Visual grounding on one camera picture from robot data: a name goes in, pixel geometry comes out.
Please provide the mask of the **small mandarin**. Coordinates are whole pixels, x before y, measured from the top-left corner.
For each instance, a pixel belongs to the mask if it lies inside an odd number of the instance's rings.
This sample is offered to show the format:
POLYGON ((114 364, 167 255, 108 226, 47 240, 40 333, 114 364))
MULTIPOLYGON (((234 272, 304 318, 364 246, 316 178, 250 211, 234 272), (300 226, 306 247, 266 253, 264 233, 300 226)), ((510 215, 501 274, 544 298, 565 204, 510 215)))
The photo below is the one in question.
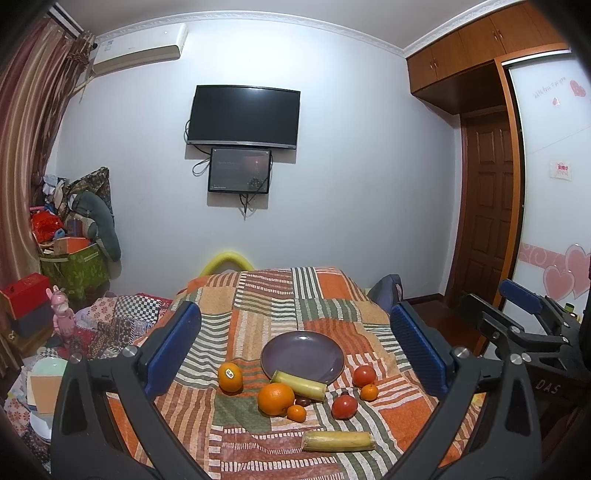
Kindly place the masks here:
POLYGON ((307 410, 301 405, 291 405, 287 408, 287 418, 297 423, 303 423, 307 419, 307 410))
POLYGON ((370 383, 360 389, 360 399, 366 402, 373 402, 378 398, 379 393, 378 386, 370 383))

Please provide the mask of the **red tomato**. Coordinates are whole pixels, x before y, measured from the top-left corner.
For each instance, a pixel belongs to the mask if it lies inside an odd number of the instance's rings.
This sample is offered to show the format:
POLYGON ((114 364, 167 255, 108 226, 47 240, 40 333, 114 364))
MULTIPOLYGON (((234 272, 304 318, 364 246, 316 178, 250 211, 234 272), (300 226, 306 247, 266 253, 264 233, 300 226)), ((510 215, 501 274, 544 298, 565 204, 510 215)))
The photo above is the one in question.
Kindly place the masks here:
POLYGON ((376 380, 377 373, 370 365, 359 366, 353 372, 353 385, 358 388, 363 388, 367 385, 374 384, 376 380))
POLYGON ((349 394, 342 394, 332 402, 332 416, 335 420, 349 420, 358 411, 358 401, 349 394))

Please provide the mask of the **orange with sticker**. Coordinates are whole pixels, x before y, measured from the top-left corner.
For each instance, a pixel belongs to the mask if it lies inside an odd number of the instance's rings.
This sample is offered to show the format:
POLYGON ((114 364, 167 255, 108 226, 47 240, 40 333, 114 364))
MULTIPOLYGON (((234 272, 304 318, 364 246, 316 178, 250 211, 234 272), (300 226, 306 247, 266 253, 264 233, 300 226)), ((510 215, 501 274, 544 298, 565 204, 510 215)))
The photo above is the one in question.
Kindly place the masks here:
POLYGON ((235 394, 242 390, 242 369, 233 362, 224 362, 217 370, 219 388, 228 394, 235 394))

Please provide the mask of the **yellow corn cob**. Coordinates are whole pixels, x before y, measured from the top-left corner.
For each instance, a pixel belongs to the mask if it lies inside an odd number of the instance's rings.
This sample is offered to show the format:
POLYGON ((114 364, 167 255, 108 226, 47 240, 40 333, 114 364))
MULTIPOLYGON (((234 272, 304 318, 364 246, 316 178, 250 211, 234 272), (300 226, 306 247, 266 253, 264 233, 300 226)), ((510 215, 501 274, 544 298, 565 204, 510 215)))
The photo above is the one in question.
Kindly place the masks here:
POLYGON ((271 376, 271 381, 287 385, 295 395, 308 398, 311 401, 322 402, 325 400, 325 391, 327 391, 325 383, 297 377, 283 371, 275 371, 271 376))
POLYGON ((308 431, 301 439, 301 450, 346 453, 373 450, 375 441, 369 432, 308 431))

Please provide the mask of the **large plain orange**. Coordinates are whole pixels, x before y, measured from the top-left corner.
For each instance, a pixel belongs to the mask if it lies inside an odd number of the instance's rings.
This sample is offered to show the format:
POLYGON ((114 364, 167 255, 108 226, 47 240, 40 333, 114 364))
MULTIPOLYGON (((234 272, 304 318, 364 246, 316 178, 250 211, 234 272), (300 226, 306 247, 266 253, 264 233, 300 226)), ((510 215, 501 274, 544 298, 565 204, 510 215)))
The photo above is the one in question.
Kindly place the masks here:
POLYGON ((294 405, 294 391, 283 383, 269 383, 257 394, 259 410, 270 417, 286 416, 287 409, 294 405))

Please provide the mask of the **dark red small plum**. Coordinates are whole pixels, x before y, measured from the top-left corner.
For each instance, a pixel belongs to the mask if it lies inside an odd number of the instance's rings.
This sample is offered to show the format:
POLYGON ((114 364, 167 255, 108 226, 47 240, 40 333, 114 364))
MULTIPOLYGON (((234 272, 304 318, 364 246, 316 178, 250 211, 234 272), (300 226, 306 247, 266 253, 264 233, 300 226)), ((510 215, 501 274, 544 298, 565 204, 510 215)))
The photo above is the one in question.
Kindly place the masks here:
POLYGON ((297 398, 294 401, 295 405, 298 405, 301 407, 307 407, 308 405, 311 405, 311 403, 312 403, 311 399, 300 397, 300 396, 297 396, 297 398))

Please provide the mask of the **brown wooden door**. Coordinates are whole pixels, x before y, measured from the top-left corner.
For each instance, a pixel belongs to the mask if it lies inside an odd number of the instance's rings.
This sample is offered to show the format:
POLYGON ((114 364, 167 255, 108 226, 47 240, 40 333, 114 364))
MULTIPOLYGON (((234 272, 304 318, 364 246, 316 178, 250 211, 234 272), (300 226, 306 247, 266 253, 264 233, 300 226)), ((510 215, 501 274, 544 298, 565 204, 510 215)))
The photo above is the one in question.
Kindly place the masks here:
POLYGON ((509 244, 513 153, 504 107, 460 117, 462 187, 460 219, 446 303, 456 308, 474 293, 494 301, 509 244))

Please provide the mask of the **purple chair back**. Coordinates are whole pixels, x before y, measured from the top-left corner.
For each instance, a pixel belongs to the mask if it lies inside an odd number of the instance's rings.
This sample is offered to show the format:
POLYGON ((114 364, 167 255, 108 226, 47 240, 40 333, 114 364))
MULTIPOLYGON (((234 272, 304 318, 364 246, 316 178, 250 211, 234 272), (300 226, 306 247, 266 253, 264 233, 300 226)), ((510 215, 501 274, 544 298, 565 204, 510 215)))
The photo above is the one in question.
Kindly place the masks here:
POLYGON ((397 306, 404 300, 401 277, 398 274, 384 276, 370 288, 368 298, 387 314, 390 314, 394 306, 397 306))

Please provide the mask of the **red gift box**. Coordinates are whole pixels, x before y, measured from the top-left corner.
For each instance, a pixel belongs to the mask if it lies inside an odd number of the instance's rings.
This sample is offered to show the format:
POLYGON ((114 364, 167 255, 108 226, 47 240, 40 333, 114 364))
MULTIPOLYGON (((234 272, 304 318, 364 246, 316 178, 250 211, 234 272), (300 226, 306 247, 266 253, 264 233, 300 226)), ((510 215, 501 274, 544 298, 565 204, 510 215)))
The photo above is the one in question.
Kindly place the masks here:
POLYGON ((18 320, 48 301, 49 287, 48 277, 30 274, 1 289, 1 305, 10 319, 18 320))

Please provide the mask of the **green storage box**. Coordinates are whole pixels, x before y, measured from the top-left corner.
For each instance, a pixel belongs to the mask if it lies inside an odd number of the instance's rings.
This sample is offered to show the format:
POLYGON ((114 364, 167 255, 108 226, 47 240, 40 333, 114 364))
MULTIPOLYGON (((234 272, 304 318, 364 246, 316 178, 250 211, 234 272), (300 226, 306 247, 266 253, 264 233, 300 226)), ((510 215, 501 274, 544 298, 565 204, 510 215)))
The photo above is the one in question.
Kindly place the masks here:
POLYGON ((41 273, 63 290, 75 308, 92 304, 110 285, 107 262, 96 244, 72 254, 40 256, 41 273))

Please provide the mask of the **striped patchwork bed cover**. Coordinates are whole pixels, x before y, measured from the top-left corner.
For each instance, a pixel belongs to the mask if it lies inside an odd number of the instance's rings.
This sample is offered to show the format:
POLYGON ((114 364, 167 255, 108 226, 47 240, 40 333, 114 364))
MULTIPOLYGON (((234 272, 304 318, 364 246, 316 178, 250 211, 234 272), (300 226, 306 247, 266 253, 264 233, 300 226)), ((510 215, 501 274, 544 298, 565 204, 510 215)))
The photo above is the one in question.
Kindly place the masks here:
POLYGON ((394 466, 434 411, 387 313, 344 272, 329 267, 224 273, 191 280, 177 295, 200 309, 202 326, 169 391, 155 404, 188 453, 214 479, 379 479, 394 466), (269 379, 264 345, 280 334, 311 331, 342 348, 345 367, 325 400, 295 423, 266 417, 256 397, 269 379), (224 362, 242 369, 235 394, 219 388, 224 362), (360 399, 353 372, 377 373, 378 398, 360 399), (349 420, 335 420, 332 402, 348 390, 358 401, 349 420), (369 432, 370 451, 301 450, 308 431, 369 432))

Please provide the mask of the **grey green plush pillow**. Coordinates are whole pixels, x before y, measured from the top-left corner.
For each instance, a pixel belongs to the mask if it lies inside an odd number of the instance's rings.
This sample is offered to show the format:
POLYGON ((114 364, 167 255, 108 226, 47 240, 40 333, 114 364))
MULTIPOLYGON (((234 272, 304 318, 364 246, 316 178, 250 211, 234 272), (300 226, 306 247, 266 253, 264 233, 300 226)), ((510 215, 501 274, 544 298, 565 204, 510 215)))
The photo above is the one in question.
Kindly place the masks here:
POLYGON ((85 190, 75 196, 72 210, 91 220, 93 229, 87 230, 89 239, 99 245, 109 261, 119 262, 121 248, 115 232, 114 218, 106 203, 95 193, 85 190))

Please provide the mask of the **red plastic bag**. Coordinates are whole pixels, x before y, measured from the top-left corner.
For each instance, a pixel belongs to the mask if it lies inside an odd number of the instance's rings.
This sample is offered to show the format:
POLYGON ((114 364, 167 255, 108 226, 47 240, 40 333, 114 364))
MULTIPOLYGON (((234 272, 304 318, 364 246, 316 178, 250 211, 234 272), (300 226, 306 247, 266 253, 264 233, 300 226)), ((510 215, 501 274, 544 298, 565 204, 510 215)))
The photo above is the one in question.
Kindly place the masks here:
POLYGON ((48 210, 34 211, 30 222, 33 236, 38 244, 52 242, 66 234, 61 219, 48 210))

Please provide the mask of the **striped red curtain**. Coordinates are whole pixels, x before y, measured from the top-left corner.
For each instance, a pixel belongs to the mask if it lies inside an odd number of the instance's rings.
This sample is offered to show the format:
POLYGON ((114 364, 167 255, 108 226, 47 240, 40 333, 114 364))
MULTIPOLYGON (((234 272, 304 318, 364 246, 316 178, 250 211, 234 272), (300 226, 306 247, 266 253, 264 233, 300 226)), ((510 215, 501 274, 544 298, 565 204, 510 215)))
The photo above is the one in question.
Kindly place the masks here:
POLYGON ((1 71, 1 285, 38 270, 29 208, 41 198, 49 156, 93 35, 73 38, 39 20, 1 71))

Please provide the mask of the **black wall television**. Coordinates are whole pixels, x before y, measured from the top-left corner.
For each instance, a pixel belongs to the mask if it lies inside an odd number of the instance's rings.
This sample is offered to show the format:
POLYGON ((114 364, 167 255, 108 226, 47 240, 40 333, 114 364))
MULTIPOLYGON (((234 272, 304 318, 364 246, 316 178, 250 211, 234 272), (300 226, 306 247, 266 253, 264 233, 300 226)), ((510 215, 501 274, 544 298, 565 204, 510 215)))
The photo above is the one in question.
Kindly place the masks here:
POLYGON ((198 85, 186 142, 198 146, 297 148, 301 93, 242 85, 198 85))

